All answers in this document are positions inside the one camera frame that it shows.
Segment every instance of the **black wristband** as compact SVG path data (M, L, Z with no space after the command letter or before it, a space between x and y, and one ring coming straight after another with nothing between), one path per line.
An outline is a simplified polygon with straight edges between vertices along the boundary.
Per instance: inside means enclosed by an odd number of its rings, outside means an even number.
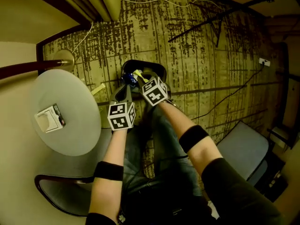
M192 147L194 147L203 138L207 137L208 133L199 125L190 127L179 139L179 144L187 153Z
M94 172L95 178L105 178L114 181L123 181L124 167L107 162L99 162Z

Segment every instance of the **jeans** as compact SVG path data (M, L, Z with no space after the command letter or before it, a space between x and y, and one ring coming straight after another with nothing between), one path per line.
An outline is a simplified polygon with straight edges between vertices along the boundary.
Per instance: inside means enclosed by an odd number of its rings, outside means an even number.
M160 184L170 184L177 193L184 190L190 195L202 196L197 172L189 159L174 159L186 156L186 153L163 111L157 106L148 117L147 127L134 127L127 135L122 197ZM154 143L154 179L144 176L141 163L143 148L151 134Z

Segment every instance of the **electrical outlet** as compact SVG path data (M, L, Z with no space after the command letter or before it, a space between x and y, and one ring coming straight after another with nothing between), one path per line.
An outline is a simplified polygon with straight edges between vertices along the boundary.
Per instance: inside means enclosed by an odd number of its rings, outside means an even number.
M271 65L271 62L266 60L266 59L263 59L263 58L259 58L259 61L258 61L260 64L263 64L265 66L270 66Z

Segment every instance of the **white cable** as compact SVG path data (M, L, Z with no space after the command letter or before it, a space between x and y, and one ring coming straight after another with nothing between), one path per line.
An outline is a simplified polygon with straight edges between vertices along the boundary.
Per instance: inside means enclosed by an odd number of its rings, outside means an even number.
M83 40L81 40L80 43L82 43L82 42L85 40L85 38L88 36L88 34L89 34L90 31L92 30L92 28L93 28L93 21L92 21L92 25L91 25L91 27L90 27L90 30L89 30L88 33L85 35L85 37L83 38ZM76 49L78 48L78 46L80 45L80 43L77 44L76 48L74 48L74 50L72 51L72 53L74 53L74 52L76 51Z
M155 2L155 1L158 1L158 0L151 0L151 1L146 1L146 2L134 2L134 1L129 1L129 0L123 0L123 1L141 4L141 3ZM191 5L191 4L188 4L188 5L185 5L185 6L180 6L180 5L177 5L177 4L175 4L175 3L170 2L170 1L168 1L168 0L163 0L163 1L166 1L166 2L168 2L168 3L171 3L171 4L173 4L174 6L177 6L177 7L180 7L180 8L187 8L188 6ZM213 1L210 1L210 0L195 0L195 1L193 1L193 2L196 2L196 1L211 2L212 4L216 5L219 9L224 10L223 8L219 7L217 4L215 4Z

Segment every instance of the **floor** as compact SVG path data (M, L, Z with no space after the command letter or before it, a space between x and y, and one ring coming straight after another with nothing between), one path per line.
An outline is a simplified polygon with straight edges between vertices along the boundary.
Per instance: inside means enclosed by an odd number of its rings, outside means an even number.
M194 0L169 0L186 5ZM229 8L214 1L196 1L206 7L209 16ZM263 27L253 16L241 11L224 18L218 47L209 24L173 42L169 39L206 19L195 5L175 7L164 1L133 4L122 1L120 19L98 22L91 34L75 51L74 74L90 90L101 83L106 88L95 95L105 121L111 93L120 85L121 66L129 59L151 61L167 69L167 83L174 102L190 118L207 113L219 101L238 88L261 69L260 57L271 61L239 92L222 102L209 115L194 120L202 125L215 142L219 142L242 120L266 135L277 114L282 90L281 78L275 75L282 66L280 51L271 44ZM59 38L44 46L49 60L60 49L73 50L87 31ZM144 102L136 103L141 119Z

